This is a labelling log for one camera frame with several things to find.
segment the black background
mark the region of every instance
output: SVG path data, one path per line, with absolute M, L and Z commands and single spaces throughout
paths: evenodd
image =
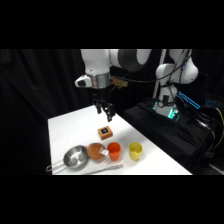
M 147 65 L 128 78 L 155 79 L 161 50 L 154 50 Z M 193 61 L 209 75 L 208 90 L 224 95 L 224 49 L 194 49 Z M 1 174 L 46 174 L 50 165 L 47 120 L 92 105 L 90 90 L 74 81 L 85 72 L 77 49 L 0 50 L 0 156 Z M 126 71 L 111 69 L 111 75 Z M 129 83 L 115 89 L 111 102 L 123 116 L 126 109 L 152 97 L 154 83 Z

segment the black cable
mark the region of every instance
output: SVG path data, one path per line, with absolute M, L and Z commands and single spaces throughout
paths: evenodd
M 213 149 L 213 146 L 215 144 L 215 140 L 216 140 L 216 136 L 215 136 L 215 133 L 209 128 L 209 125 L 210 124 L 214 124 L 214 122 L 210 119 L 208 120 L 207 118 L 205 119 L 203 116 L 202 116 L 202 113 L 200 113 L 199 111 L 195 111 L 193 110 L 191 107 L 189 107 L 191 109 L 192 112 L 194 112 L 196 115 L 192 115 L 191 113 L 188 112 L 187 110 L 187 113 L 193 118 L 195 119 L 197 122 L 204 122 L 207 127 L 204 127 L 206 129 L 206 131 L 209 133 L 210 137 L 212 138 L 212 142 L 213 142 L 213 145 L 211 147 L 211 149 Z
M 177 96 L 177 97 L 182 101 L 182 103 L 184 104 L 185 109 L 187 109 L 187 105 L 186 105 L 185 101 L 180 96 Z
M 176 72 L 178 69 L 180 69 L 188 60 L 189 58 L 191 57 L 191 55 L 183 62 L 182 65 L 180 65 L 178 68 L 176 68 L 173 72 L 171 72 L 170 74 L 160 78 L 160 79 L 155 79 L 155 80 L 151 80 L 151 81 L 137 81 L 137 80 L 132 80 L 132 79 L 125 79 L 125 78 L 122 78 L 122 77 L 118 77 L 118 76 L 112 76 L 116 79 L 121 79 L 121 80 L 124 80 L 124 81 L 127 81 L 127 82 L 136 82 L 136 83 L 152 83 L 152 82 L 156 82 L 156 81 L 159 81 L 159 80 L 162 80 L 162 79 L 165 79 L 166 77 L 168 76 L 171 76 L 174 72 Z
M 200 119 L 202 119 L 202 121 L 205 122 L 207 125 L 209 125 L 209 124 L 216 125 L 216 124 L 213 122 L 213 120 L 212 120 L 210 117 L 208 117 L 207 115 L 205 115 L 204 113 L 200 113 L 199 111 L 196 111 L 196 110 L 192 109 L 191 107 L 189 107 L 189 108 L 190 108 L 191 111 L 194 112 Z
M 189 55 L 190 51 L 191 51 L 191 50 L 189 49 L 188 52 L 187 52 L 187 54 L 186 54 L 186 58 L 188 58 L 188 59 L 189 59 L 188 55 Z M 182 64 L 182 67 L 181 67 L 181 73 L 180 73 L 180 78 L 179 78 L 179 85 L 178 85 L 178 90 L 177 90 L 177 96 L 179 95 L 179 92 L 180 92 L 180 84 L 181 84 L 181 79 L 182 79 L 182 73 L 183 73 L 183 71 L 184 71 L 184 65 L 185 65 L 185 63 L 188 63 L 188 59 L 186 59 L 186 58 L 185 58 L 185 62 Z M 171 91 L 171 87 L 170 87 L 170 85 L 169 85 L 169 90 L 170 90 L 170 93 L 171 93 L 172 98 L 173 98 L 173 103 L 172 103 L 171 105 L 169 105 L 169 106 L 173 106 L 173 105 L 175 105 L 175 103 L 177 102 L 177 98 L 174 99 L 174 96 L 173 96 L 173 93 L 172 93 L 172 91 Z

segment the white table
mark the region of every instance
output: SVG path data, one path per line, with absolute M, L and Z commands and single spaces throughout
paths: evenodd
M 118 142 L 122 147 L 117 162 L 112 162 L 109 156 L 100 161 L 90 159 L 83 168 L 67 169 L 60 175 L 80 175 L 118 164 L 123 164 L 124 168 L 98 175 L 191 175 L 121 117 L 116 115 L 113 121 L 108 123 L 106 114 L 102 112 L 98 115 L 94 106 L 52 118 L 48 121 L 48 125 L 52 164 L 62 160 L 64 154 L 77 145 L 101 143 L 107 147 L 111 142 Z M 114 136 L 102 141 L 97 130 L 105 126 L 111 128 Z M 143 153 L 137 162 L 129 157 L 128 145 L 131 142 L 139 142 L 143 146 Z

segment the yellow cup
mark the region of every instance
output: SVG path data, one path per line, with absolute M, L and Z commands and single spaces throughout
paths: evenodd
M 139 160 L 140 155 L 142 154 L 142 146 L 137 142 L 132 142 L 129 146 L 129 155 L 130 158 L 134 161 Z

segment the teal light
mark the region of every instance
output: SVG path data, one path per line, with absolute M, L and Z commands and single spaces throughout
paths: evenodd
M 154 105 L 154 107 L 153 107 L 153 110 L 155 110 L 155 109 L 156 109 L 156 105 L 157 105 L 157 102 L 155 103 L 155 105 Z
M 168 118 L 173 119 L 175 117 L 175 113 L 173 112 L 173 108 L 170 110 Z
M 178 121 L 178 120 L 179 120 L 179 118 L 180 118 L 180 116 L 178 115 L 178 117 L 177 117 L 176 121 Z
M 183 93 L 179 92 L 179 96 L 184 99 L 187 103 L 191 104 L 193 107 L 195 107 L 196 109 L 199 109 L 200 106 L 195 103 L 193 100 L 191 100 L 190 98 L 188 98 L 187 96 L 185 96 Z

